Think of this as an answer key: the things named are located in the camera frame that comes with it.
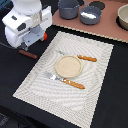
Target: plate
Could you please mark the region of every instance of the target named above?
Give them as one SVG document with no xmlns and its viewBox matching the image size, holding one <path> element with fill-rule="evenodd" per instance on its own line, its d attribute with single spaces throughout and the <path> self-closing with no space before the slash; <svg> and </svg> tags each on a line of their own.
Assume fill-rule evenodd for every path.
<svg viewBox="0 0 128 128">
<path fill-rule="evenodd" d="M 72 55 L 65 55 L 59 58 L 55 64 L 58 75 L 63 78 L 73 78 L 82 71 L 83 65 L 79 58 Z"/>
</svg>

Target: table surface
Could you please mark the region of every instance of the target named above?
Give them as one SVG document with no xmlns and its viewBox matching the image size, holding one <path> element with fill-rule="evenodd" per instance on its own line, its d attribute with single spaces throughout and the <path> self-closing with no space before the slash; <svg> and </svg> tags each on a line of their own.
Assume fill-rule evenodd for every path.
<svg viewBox="0 0 128 128">
<path fill-rule="evenodd" d="M 52 14 L 58 9 L 57 0 L 42 0 L 41 2 L 42 5 L 47 4 L 52 7 Z M 9 10 L 0 11 L 0 19 L 8 12 Z M 0 42 L 8 44 L 4 34 L 4 27 L 4 24 L 0 20 Z M 46 31 L 48 39 L 44 42 L 38 41 L 30 46 L 29 52 L 38 55 L 39 59 L 58 31 L 114 45 L 91 128 L 127 128 L 128 44 L 53 25 Z M 51 128 L 78 128 L 70 122 L 12 96 L 37 63 L 38 59 L 28 58 L 19 54 L 18 50 L 8 49 L 2 45 L 0 45 L 0 56 L 0 106 L 32 117 Z"/>
</svg>

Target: knife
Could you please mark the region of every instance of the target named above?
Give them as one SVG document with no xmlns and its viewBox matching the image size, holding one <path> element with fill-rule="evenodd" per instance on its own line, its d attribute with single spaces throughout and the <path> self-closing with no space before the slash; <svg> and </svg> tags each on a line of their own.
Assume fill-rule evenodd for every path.
<svg viewBox="0 0 128 128">
<path fill-rule="evenodd" d="M 52 80 L 60 80 L 66 84 L 69 84 L 69 85 L 72 85 L 76 88 L 79 88 L 79 89 L 85 89 L 85 87 L 82 85 L 82 84 L 78 84 L 78 83 L 75 83 L 73 81 L 70 81 L 70 80 L 67 80 L 67 79 L 64 79 L 64 78 L 60 78 L 60 77 L 57 77 L 56 75 L 54 74 L 51 74 L 49 72 L 44 72 L 44 76 L 49 78 L 49 79 L 52 79 Z"/>
<path fill-rule="evenodd" d="M 63 54 L 63 55 L 69 55 L 69 53 L 61 52 L 61 51 L 58 51 L 58 50 L 56 50 L 56 52 L 58 52 L 60 54 Z M 82 55 L 77 55 L 77 57 L 79 59 L 83 59 L 83 60 L 88 60 L 88 61 L 93 61 L 93 62 L 97 61 L 96 58 L 92 58 L 92 57 L 87 57 L 87 56 L 82 56 Z"/>
</svg>

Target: beige placemat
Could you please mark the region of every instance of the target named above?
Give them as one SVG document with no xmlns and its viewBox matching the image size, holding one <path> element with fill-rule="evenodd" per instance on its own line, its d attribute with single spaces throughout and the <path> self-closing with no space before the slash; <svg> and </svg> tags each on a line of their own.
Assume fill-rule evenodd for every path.
<svg viewBox="0 0 128 128">
<path fill-rule="evenodd" d="M 81 128 L 89 128 L 112 48 L 111 44 L 59 31 L 13 96 Z M 81 60 L 82 73 L 71 79 L 83 84 L 84 90 L 44 77 L 45 71 L 56 74 L 55 62 L 62 56 L 56 50 L 97 58 L 97 62 Z"/>
</svg>

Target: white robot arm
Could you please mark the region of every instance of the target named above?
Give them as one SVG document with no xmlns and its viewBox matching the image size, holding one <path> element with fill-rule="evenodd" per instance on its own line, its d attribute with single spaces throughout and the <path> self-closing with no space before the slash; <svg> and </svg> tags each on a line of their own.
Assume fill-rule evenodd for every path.
<svg viewBox="0 0 128 128">
<path fill-rule="evenodd" d="M 52 25 L 51 7 L 42 8 L 40 0 L 12 0 L 13 9 L 2 19 L 5 35 L 12 47 L 25 49 L 39 39 Z"/>
</svg>

